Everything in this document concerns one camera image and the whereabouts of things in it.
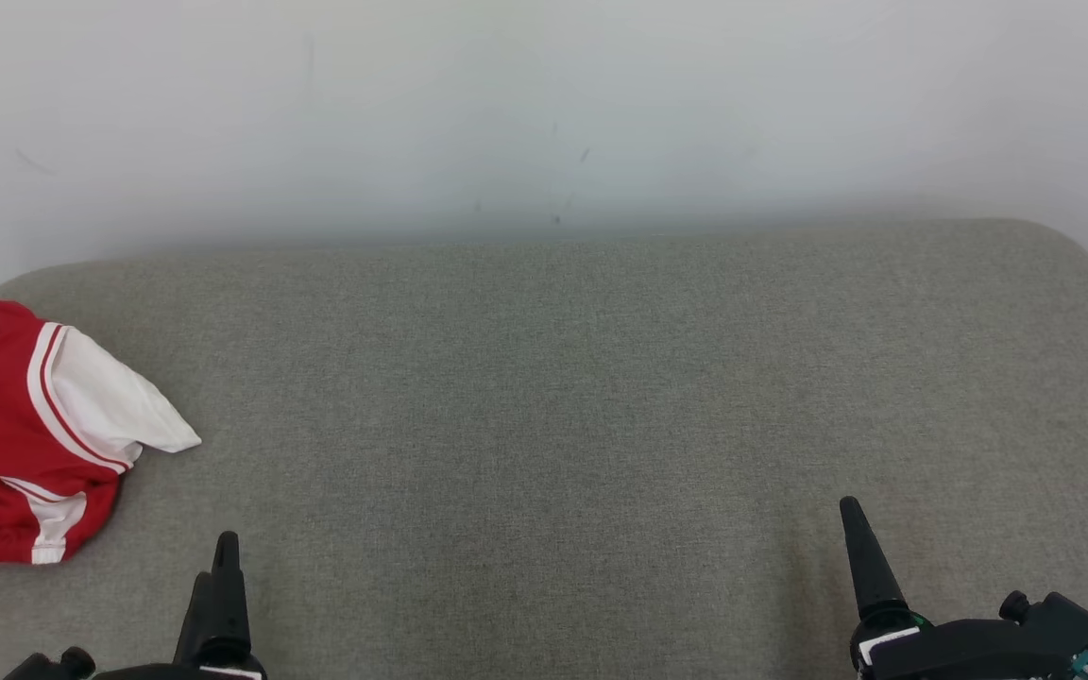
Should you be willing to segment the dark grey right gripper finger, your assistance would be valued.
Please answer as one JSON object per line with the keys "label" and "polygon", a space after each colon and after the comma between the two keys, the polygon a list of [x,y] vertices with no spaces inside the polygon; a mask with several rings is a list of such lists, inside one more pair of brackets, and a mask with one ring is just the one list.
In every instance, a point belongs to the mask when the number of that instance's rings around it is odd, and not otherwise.
{"label": "dark grey right gripper finger", "polygon": [[860,619],[867,621],[880,611],[907,610],[907,599],[860,500],[854,496],[841,498],[839,509]]}

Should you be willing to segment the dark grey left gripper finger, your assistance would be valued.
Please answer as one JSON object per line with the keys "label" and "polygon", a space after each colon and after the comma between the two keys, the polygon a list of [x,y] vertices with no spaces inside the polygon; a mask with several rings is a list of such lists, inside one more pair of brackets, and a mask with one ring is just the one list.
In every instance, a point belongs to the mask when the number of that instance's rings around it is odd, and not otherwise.
{"label": "dark grey left gripper finger", "polygon": [[234,531],[224,531],[217,537],[211,577],[211,662],[219,666],[254,668],[245,574],[239,559],[239,537]]}
{"label": "dark grey left gripper finger", "polygon": [[202,571],[195,578],[193,594],[182,621],[174,664],[176,666],[202,666],[206,650],[211,650],[214,614],[214,577]]}

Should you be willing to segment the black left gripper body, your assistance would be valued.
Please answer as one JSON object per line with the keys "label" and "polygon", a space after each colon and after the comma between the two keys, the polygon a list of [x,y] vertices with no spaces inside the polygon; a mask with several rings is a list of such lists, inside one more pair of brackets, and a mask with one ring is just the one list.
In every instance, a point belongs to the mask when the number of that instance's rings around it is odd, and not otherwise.
{"label": "black left gripper body", "polygon": [[148,663],[96,672],[91,680],[268,680],[255,664]]}

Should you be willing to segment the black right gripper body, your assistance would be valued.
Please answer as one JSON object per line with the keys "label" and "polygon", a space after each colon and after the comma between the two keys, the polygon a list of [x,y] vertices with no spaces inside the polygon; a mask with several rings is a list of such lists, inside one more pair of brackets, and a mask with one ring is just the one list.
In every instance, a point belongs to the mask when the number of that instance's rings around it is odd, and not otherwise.
{"label": "black right gripper body", "polygon": [[861,620],[850,657],[858,680],[1063,680],[1074,663],[998,616],[934,625],[910,608]]}

